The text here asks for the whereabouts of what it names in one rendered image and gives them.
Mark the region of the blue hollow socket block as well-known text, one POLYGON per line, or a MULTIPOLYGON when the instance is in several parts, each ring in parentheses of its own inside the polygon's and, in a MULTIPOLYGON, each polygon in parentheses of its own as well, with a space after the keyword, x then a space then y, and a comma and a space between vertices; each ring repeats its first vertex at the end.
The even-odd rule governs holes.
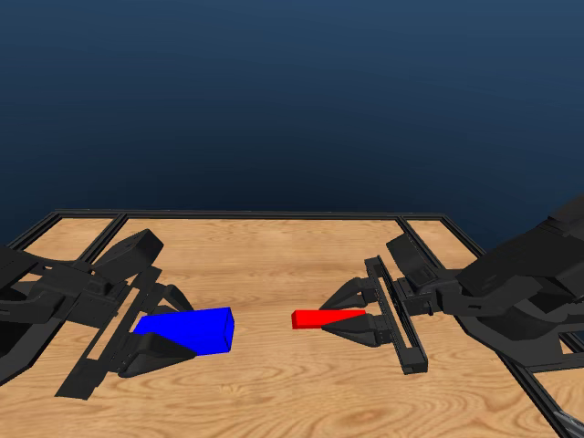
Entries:
POLYGON ((133 330, 155 333, 194 351, 198 356, 227 353, 232 348, 232 309, 208 308, 141 317, 133 330))

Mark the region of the thin red peg bar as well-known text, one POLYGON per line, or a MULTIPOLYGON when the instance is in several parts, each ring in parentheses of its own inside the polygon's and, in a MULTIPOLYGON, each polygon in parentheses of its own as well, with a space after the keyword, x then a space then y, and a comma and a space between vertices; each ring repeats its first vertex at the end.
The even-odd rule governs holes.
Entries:
POLYGON ((365 314, 366 311, 362 309, 298 309, 291 314, 291 324, 292 329, 320 329, 327 324, 365 314))

